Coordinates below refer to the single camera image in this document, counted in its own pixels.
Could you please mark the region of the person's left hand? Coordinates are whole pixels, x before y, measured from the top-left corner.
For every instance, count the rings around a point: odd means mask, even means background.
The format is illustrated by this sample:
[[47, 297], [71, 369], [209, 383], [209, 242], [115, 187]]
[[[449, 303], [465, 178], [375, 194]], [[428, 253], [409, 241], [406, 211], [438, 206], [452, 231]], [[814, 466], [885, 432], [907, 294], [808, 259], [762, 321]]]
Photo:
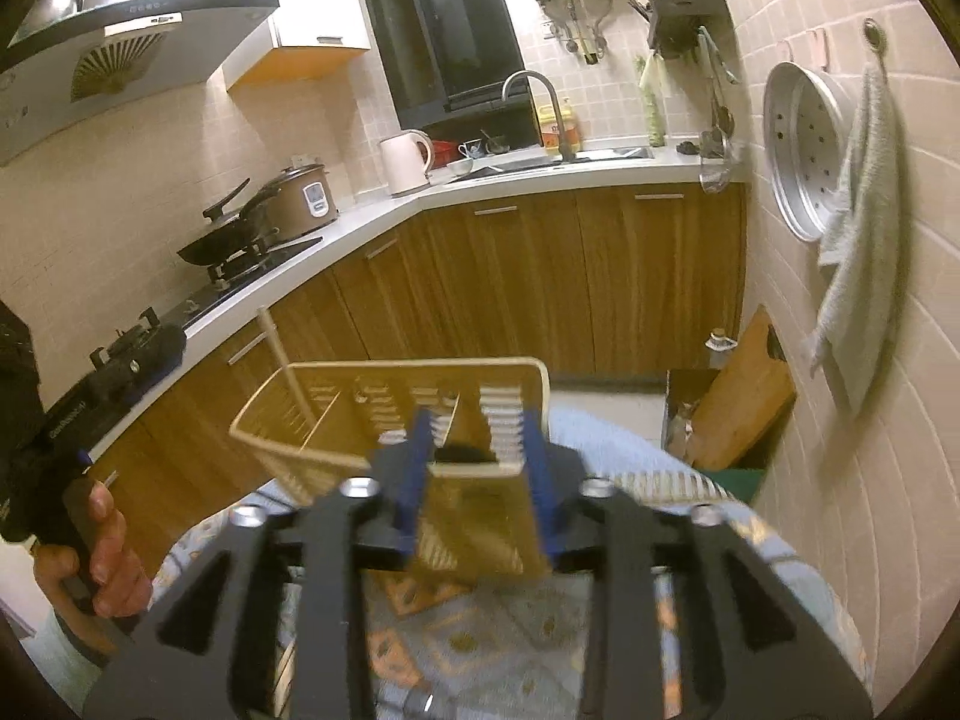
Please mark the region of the person's left hand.
[[[43, 543], [34, 551], [32, 572], [37, 587], [46, 595], [67, 631], [98, 655], [111, 656], [116, 640], [107, 633], [106, 622], [137, 616], [148, 608], [153, 585], [142, 560], [131, 550], [125, 537], [127, 522], [114, 497], [96, 479], [78, 479], [70, 494], [86, 494], [85, 528], [91, 533], [86, 543], [89, 556], [80, 557], [65, 544]], [[85, 613], [67, 592], [67, 580], [82, 569], [93, 580], [93, 611]]]

